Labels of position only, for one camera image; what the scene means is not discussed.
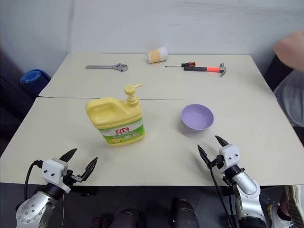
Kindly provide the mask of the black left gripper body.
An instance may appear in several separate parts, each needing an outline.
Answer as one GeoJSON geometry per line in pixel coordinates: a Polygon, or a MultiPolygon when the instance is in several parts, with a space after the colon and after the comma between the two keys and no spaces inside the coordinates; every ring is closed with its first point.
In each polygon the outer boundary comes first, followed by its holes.
{"type": "Polygon", "coordinates": [[[66,175],[63,177],[63,183],[69,188],[71,188],[77,182],[77,180],[75,180],[73,177],[74,175],[72,170],[67,170],[66,175]]]}

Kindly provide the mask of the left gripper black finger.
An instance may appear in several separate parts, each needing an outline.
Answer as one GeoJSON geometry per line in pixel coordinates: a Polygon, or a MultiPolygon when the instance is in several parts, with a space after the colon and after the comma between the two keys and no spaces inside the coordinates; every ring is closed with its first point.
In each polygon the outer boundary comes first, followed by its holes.
{"type": "Polygon", "coordinates": [[[77,176],[77,182],[86,181],[87,178],[91,175],[93,170],[95,169],[98,157],[95,157],[85,168],[85,172],[82,175],[77,176]]]}
{"type": "Polygon", "coordinates": [[[71,149],[67,153],[62,155],[59,159],[64,162],[68,162],[74,156],[76,151],[77,151],[77,148],[71,149]]]}

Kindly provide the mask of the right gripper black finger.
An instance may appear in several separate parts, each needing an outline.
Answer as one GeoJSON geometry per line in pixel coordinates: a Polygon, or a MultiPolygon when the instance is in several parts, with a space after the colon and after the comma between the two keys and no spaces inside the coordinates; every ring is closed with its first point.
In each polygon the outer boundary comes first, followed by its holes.
{"type": "Polygon", "coordinates": [[[212,166],[212,162],[208,159],[206,152],[199,145],[197,145],[197,147],[201,158],[206,163],[207,167],[210,169],[212,166]]]}
{"type": "Polygon", "coordinates": [[[223,138],[221,138],[220,136],[216,135],[215,137],[222,147],[225,147],[228,145],[228,142],[226,140],[224,140],[223,138]]]}

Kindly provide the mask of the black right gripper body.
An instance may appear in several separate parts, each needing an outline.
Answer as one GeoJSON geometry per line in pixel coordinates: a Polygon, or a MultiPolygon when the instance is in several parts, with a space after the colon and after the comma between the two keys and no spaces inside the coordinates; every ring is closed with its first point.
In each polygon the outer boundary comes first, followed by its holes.
{"type": "Polygon", "coordinates": [[[221,169],[224,166],[224,156],[223,155],[217,155],[216,158],[210,163],[209,168],[217,167],[218,169],[221,169]]]}

